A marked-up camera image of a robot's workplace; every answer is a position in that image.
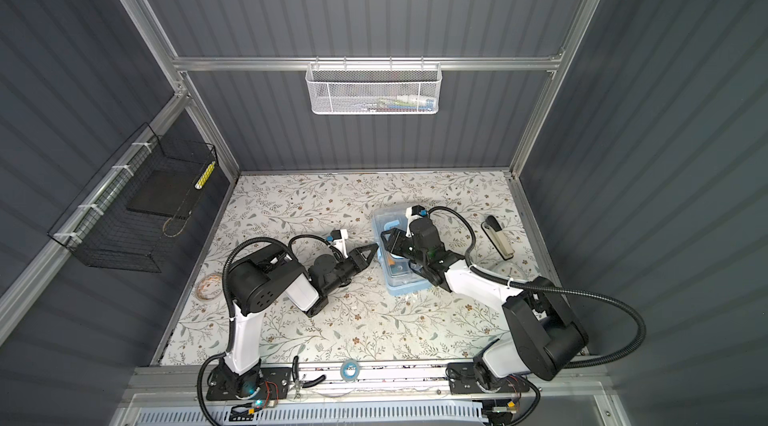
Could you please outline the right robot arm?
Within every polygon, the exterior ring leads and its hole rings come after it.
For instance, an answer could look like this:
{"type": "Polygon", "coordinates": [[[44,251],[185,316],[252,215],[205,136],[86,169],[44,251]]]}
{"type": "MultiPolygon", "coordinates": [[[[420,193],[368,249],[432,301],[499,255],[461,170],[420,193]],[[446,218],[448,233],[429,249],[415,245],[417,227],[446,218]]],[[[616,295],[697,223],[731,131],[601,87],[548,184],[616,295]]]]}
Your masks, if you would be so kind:
{"type": "Polygon", "coordinates": [[[553,379],[588,343],[588,334],[563,295],[543,292],[553,284],[542,276],[514,287],[478,269],[466,254],[446,248],[430,217],[408,228],[380,233],[384,249],[408,260],[410,269],[432,285],[469,297],[502,314],[509,333],[492,341],[473,358],[478,385],[493,390],[523,373],[553,379]]]}

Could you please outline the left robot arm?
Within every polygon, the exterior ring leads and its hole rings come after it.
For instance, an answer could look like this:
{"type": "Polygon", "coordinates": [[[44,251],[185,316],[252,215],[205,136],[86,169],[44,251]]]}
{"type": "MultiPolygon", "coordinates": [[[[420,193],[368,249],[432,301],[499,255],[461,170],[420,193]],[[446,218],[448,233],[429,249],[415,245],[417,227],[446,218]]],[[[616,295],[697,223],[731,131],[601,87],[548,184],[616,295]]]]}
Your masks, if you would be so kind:
{"type": "Polygon", "coordinates": [[[307,268],[279,240],[256,237],[238,245],[222,271],[229,333],[225,351],[214,357],[217,382],[238,398],[265,392],[259,341],[267,310],[285,295],[307,316],[317,315],[327,306],[330,294],[364,272],[377,252],[375,243],[346,253],[333,248],[307,268]]]}

